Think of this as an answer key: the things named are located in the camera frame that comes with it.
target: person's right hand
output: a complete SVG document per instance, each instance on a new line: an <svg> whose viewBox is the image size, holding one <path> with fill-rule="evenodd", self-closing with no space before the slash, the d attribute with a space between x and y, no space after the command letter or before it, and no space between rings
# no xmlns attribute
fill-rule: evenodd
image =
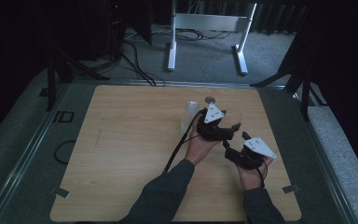
<svg viewBox="0 0 358 224"><path fill-rule="evenodd" d="M211 149L221 141L207 141L203 139L197 132L197 124L202 115L199 115L193 123L193 129L190 133L190 141L188 142L185 159L191 161L195 166L202 161Z"/></svg>
<svg viewBox="0 0 358 224"><path fill-rule="evenodd" d="M258 170L261 172L262 176L266 174L267 166L269 166L272 163L273 159L270 157L266 157L264 162L261 164L261 166L258 168ZM256 169L254 170L245 170L242 169L239 165L236 165L238 169L238 173L240 175L240 183L243 190L248 189L258 189L261 188L261 183L263 177L260 176L260 174L257 172Z"/></svg>

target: black cable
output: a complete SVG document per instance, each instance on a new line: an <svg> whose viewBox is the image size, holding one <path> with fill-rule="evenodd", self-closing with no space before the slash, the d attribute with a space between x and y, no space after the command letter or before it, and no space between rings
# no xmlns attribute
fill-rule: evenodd
<svg viewBox="0 0 358 224"><path fill-rule="evenodd" d="M200 135L199 135L199 134L197 134L197 135L196 135L196 136L194 136L194 137L188 138L188 139L187 139L187 140L185 140L185 142L183 142L183 143L186 143L186 142L190 141L191 139L196 138L196 137L198 137L198 136L200 136Z"/></svg>
<svg viewBox="0 0 358 224"><path fill-rule="evenodd" d="M141 76L141 77L143 77L144 79L146 79L146 80L150 80L153 84L151 84L149 81L149 84L151 85L151 86L157 86L156 85L156 82L155 82L155 80L151 77L151 76L149 76L146 72L144 72L142 69L141 69L141 66L139 65L139 60L138 60L138 50L136 49L136 47L132 44L132 43L130 43L129 41L124 41L124 43L126 43L126 44L128 44L128 45L130 45L130 46L132 46L132 48L133 48L133 50L134 50L134 56L135 56L135 63L131 63L131 61L126 57L126 60L129 62L129 63L131 63L131 65L132 65L132 67L137 71L137 73Z"/></svg>
<svg viewBox="0 0 358 224"><path fill-rule="evenodd" d="M60 149L63 145L66 145L68 143L75 143L75 142L76 142L76 140L69 140L69 141L65 141L65 142L61 143L54 151L54 159L59 163L62 163L65 165L68 164L68 161L63 161L58 157L58 152L60 151Z"/></svg>
<svg viewBox="0 0 358 224"><path fill-rule="evenodd" d="M179 151L180 147L182 146L182 144L185 142L185 139L187 138L187 134L190 131L191 126L193 126L194 120L196 120L196 118L199 116L199 114L201 114L201 111L202 110L197 112L196 116L194 116L194 118L191 120L190 124L187 127L186 132L183 134L182 139L179 141L178 145L176 146L175 150L173 151L172 155L170 156L170 159L168 160L167 165L165 166L164 170L162 171L163 174L166 174L168 172L168 170L170 169L170 166L171 166L171 164L173 162L173 159L175 158L175 156L178 153L178 151Z"/></svg>
<svg viewBox="0 0 358 224"><path fill-rule="evenodd" d="M132 71L134 73L138 73L138 71L136 71L134 69L130 69L130 68L126 67L126 66L120 65L118 63L117 63L117 66L119 66L121 68L124 68L124 69L127 69L127 70L130 70L130 71ZM160 78L159 76L157 76L156 74L153 74L153 73L147 73L147 74L156 77L156 79L158 79L158 80L160 80L162 82L162 86L165 87L165 81L162 78Z"/></svg>
<svg viewBox="0 0 358 224"><path fill-rule="evenodd" d="M228 32L227 35L225 36L222 36L222 37L219 37L220 35L226 33L226 32L221 32L220 34L218 35L215 35L215 36L207 36L205 35L203 32L201 31L198 31L198 30L192 30L192 29L182 29L182 30L179 30L177 32L177 34L180 34L180 33L193 33L196 35L196 37L188 37L188 36L185 36L185 35L177 35L178 37L181 37L179 39L181 40L187 40L187 41L200 41L200 40L211 40L211 39L224 39L226 37L228 37L229 35L231 35L231 32Z"/></svg>
<svg viewBox="0 0 358 224"><path fill-rule="evenodd" d="M153 83L150 82L150 80L148 79L149 76L148 76L148 75L145 75L145 74L142 73L142 72L140 72L140 71L137 69L137 67L135 66L135 64L132 63L132 61L131 61L124 53L121 53L121 55L122 55L123 58L127 61L127 63L129 63L129 64L131 65L131 67L132 67L133 69L135 69L136 73L137 73L139 76L141 76L144 80L146 80L146 81L149 83L150 86L156 86L156 83L154 82L154 80L153 80Z"/></svg>
<svg viewBox="0 0 358 224"><path fill-rule="evenodd" d="M117 57L115 59L110 57L109 62L100 64L100 65L97 65L97 66L93 66L90 69L92 69L94 71L99 71L99 70L102 70L102 69L105 69L105 68L110 68L110 67L112 67L112 65L115 65L116 62L119 59L120 59L119 57Z"/></svg>
<svg viewBox="0 0 358 224"><path fill-rule="evenodd" d="M266 173L264 174L264 176L263 176L263 174L261 174L261 171L258 169L258 167L257 167L257 168L255 168L255 169L257 170L258 174L260 175L260 179L261 179L261 188L264 188L264 187L266 186L266 185L264 184L264 180L266 179L266 177L267 177L267 173L269 172L269 168L267 167L266 162L265 162L265 161L263 161L263 163L264 163L264 165L266 166Z"/></svg>

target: white stand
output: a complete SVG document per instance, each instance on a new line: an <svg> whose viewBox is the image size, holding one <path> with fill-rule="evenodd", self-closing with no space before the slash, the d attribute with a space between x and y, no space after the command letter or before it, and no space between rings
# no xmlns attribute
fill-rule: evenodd
<svg viewBox="0 0 358 224"><path fill-rule="evenodd" d="M253 4L252 13L249 17L234 16L216 16L200 14L176 13L176 0L172 0L172 41L170 47L170 57L168 60L168 70L175 69L176 58L176 29L194 29L194 30L217 30L228 32L242 32L239 45L235 46L241 73L248 74L245 58L243 56L243 47L252 24L255 14L256 3Z"/></svg>

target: dark jacket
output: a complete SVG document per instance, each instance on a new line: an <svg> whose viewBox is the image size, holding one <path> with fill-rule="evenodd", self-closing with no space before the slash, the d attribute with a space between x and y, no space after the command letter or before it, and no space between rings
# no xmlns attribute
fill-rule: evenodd
<svg viewBox="0 0 358 224"><path fill-rule="evenodd" d="M170 223L194 173L191 161L181 160L167 174L147 183L130 212L118 223ZM285 223L266 189L243 192L243 210L253 224Z"/></svg>

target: wooden board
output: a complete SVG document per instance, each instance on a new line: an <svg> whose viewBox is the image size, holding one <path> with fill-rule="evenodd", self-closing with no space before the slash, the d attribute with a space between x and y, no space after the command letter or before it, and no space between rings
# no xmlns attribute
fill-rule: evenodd
<svg viewBox="0 0 358 224"><path fill-rule="evenodd" d="M50 217L54 221L118 221L126 216L144 185L160 175L181 138L187 101L212 96L220 109L241 112L241 129L229 143L241 149L241 132L261 136L277 154L266 186L286 220L301 213L269 121L255 90L179 87L99 86L83 122ZM183 145L172 167L186 152ZM240 221L241 187L234 164L216 146L197 167L174 221Z"/></svg>

